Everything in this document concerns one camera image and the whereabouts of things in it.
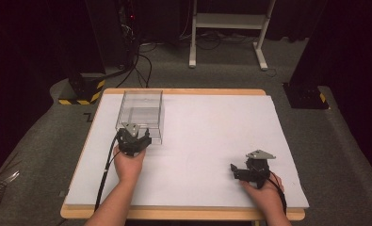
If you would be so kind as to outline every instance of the transparent box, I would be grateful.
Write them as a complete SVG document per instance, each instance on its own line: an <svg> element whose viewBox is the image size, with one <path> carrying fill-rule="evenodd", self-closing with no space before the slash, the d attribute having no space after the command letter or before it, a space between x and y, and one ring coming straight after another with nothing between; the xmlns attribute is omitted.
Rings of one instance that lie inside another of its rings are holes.
<svg viewBox="0 0 372 226"><path fill-rule="evenodd" d="M116 130L124 128L124 122L135 123L140 126L138 137L143 137L149 128L152 144L162 144L165 115L162 92L156 89L126 90L121 100Z"/></svg>

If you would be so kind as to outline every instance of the wire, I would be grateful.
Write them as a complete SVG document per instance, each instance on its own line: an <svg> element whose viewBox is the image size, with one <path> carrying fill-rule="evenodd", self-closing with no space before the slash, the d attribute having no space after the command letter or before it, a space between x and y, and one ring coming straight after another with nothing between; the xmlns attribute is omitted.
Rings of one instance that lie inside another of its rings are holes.
<svg viewBox="0 0 372 226"><path fill-rule="evenodd" d="M130 42L135 39L134 38L135 35L133 33L133 29L132 28L130 28L128 25L125 25L125 24L122 24L121 27L125 28L125 29L123 29L123 33L125 33L125 37L128 40L130 40Z"/></svg>
<svg viewBox="0 0 372 226"><path fill-rule="evenodd" d="M113 138L112 143L111 143L111 146L110 146L110 149L109 149L109 154L108 154L108 158L106 160L103 178L101 179L100 188L98 189L97 200L95 201L94 212L100 206L101 196L102 196L103 191L104 191L106 176L107 176L107 174L109 172L109 167L110 167L110 164L112 163L112 160L113 160L113 158L110 159L110 156L112 154L113 146L115 145L115 141L116 141L117 137L118 137L118 134L116 134L115 137Z"/></svg>
<svg viewBox="0 0 372 226"><path fill-rule="evenodd" d="M274 175L274 178L276 178L276 181L277 181L277 184L276 184L276 183L274 183L274 182L270 179L270 175L269 175L268 177L266 177L266 176L263 175L262 172L259 171L259 170L254 166L254 165L252 165L252 167L253 167L253 169L254 169L257 173L259 173L259 175L260 175L261 177L263 177L263 178L265 178L266 180L268 180L269 182L271 182L271 183L272 183L272 184L277 188L277 192L279 193L280 200L282 201L283 211L284 211L284 213L286 214L286 199L285 199L285 195L284 195L282 189L281 189L280 186L279 186L280 183L279 183L279 181L277 180L277 176L274 174L274 172L272 172L271 170L269 170L269 172L270 172L271 174Z"/></svg>
<svg viewBox="0 0 372 226"><path fill-rule="evenodd" d="M218 33L214 33L215 35L214 36L211 36L211 35L207 35L207 36L201 36L205 41L217 41L218 44L216 44L215 46L211 47L211 48L204 48L204 47L201 47L200 45L196 44L196 46L198 46L200 49L203 49L203 50L213 50L213 49L216 49L220 46L221 44L221 38L220 36L218 35Z"/></svg>
<svg viewBox="0 0 372 226"><path fill-rule="evenodd" d="M57 226L61 226L63 223L65 223L66 221L68 221L66 218L63 218L58 224Z"/></svg>
<svg viewBox="0 0 372 226"><path fill-rule="evenodd" d="M185 25L185 29L183 30L182 34L180 35L180 38L186 33L186 28L188 27L190 11L191 11L191 0L188 1L188 12L187 12L187 17L186 17L186 25Z"/></svg>
<svg viewBox="0 0 372 226"><path fill-rule="evenodd" d="M111 165L111 163L112 163L113 160L115 159L116 155L118 155L120 152L121 152L121 150L119 150L117 153L115 153L115 155L113 155L113 157L112 157L111 160L109 161L109 165Z"/></svg>
<svg viewBox="0 0 372 226"><path fill-rule="evenodd" d="M141 83L140 77L142 78L142 80L144 81L144 83L147 83L147 80L145 80L144 76L142 76L141 72L138 69L136 69L136 72L137 72L137 75L138 75L139 85L142 87L142 83Z"/></svg>
<svg viewBox="0 0 372 226"><path fill-rule="evenodd" d="M137 63L138 63L138 52L139 52L139 47L138 47L138 49L137 49L137 53L136 53L136 62L135 63L133 63L133 65L132 65L132 69L130 70L130 72L126 75L126 77L124 77L124 79L116 86L116 88L118 88L121 84L123 84L126 80L127 80L127 78L130 76L130 74L133 72L133 70L136 68L136 65L137 65Z"/></svg>
<svg viewBox="0 0 372 226"><path fill-rule="evenodd" d="M242 36L242 37L239 37L239 38L241 38L241 40L224 40L222 38L221 42L223 44L244 44L244 43L254 42L257 39L257 37L248 37L248 36Z"/></svg>
<svg viewBox="0 0 372 226"><path fill-rule="evenodd" d="M182 37L179 38L179 40L187 40L187 39L191 38L191 36L192 36L191 34L186 35L186 36L182 36Z"/></svg>
<svg viewBox="0 0 372 226"><path fill-rule="evenodd" d="M148 59L146 56L144 56L144 55L139 55L139 56L140 56L140 57L144 57L144 58L147 59L148 62L150 63L150 72L148 73L148 78L147 78L147 81L146 81L146 83L145 83L145 88L149 88L149 87L150 87L149 83L150 83L150 78L151 78L151 72L153 71L153 64L151 63L151 60Z"/></svg>
<svg viewBox="0 0 372 226"><path fill-rule="evenodd" d="M144 44L141 44L141 46L147 46L147 45L154 45L154 47L152 49L149 49L149 50L143 50L143 51L139 51L140 53L148 53L148 52L151 52L152 50L156 49L156 47L158 46L158 43L155 41L155 42L152 42L152 43L144 43Z"/></svg>

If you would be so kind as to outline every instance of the gray carpet floor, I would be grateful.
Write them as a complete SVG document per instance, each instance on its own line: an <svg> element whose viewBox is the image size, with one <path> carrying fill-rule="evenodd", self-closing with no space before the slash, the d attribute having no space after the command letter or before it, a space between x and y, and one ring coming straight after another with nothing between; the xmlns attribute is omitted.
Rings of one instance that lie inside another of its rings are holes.
<svg viewBox="0 0 372 226"><path fill-rule="evenodd" d="M262 72L248 40L228 39L212 50L213 42L199 40L197 67L188 68L189 48L158 44L142 46L152 64L151 88L264 89L272 97L310 203L306 218L293 225L372 225L372 168L348 130L327 87L319 87L330 109L290 107L282 88L288 82L307 43L265 40L269 70ZM148 61L138 70L147 76ZM116 87L124 75L106 79L104 89ZM20 175L11 182L0 203L0 225L83 225L83 219L63 219L60 208L71 182L95 105L60 105L66 84L51 87L55 103L26 133L6 165L5 173ZM138 88L135 72L121 85ZM129 221L128 225L251 225L248 222Z"/></svg>

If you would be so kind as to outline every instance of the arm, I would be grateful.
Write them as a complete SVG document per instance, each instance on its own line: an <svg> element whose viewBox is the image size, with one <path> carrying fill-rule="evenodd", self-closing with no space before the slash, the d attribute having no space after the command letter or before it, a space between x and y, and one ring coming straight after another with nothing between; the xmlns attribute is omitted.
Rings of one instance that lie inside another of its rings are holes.
<svg viewBox="0 0 372 226"><path fill-rule="evenodd" d="M282 179L274 173L270 174L270 179L273 182L278 182L279 187L283 191ZM259 209L264 213L267 224L270 226L290 226L291 222L286 217L283 211L283 204L280 199L277 188L269 181L257 189L251 186L248 182L240 181L247 193L255 201Z"/></svg>
<svg viewBox="0 0 372 226"><path fill-rule="evenodd" d="M133 192L141 173L145 150L136 157L119 153L114 149L115 169L119 176L118 184L112 189L86 225L124 225L129 212Z"/></svg>

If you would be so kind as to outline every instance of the metal stand leg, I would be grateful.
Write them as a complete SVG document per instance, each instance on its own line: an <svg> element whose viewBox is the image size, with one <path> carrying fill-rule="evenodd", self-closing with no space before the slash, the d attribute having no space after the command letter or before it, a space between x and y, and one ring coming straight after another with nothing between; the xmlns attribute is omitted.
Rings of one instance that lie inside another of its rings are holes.
<svg viewBox="0 0 372 226"><path fill-rule="evenodd" d="M197 0L194 0L194 10L192 13L192 34L191 34L191 46L189 50L189 67L195 68L197 66L197 48L195 46L195 39L197 33Z"/></svg>
<svg viewBox="0 0 372 226"><path fill-rule="evenodd" d="M276 3L276 0L270 0L268 10L267 10L267 14L266 14L266 18L265 18L265 21L263 23L261 33L259 35L259 40L258 40L258 42L253 43L253 49L255 50L256 56L257 56L258 61L259 61L259 66L260 66L262 71L267 71L266 60L265 60L265 57L263 56L263 53L262 53L262 44L263 44L263 40L265 39L265 34L267 32L268 23L270 22L271 12L274 9L274 4L275 3Z"/></svg>

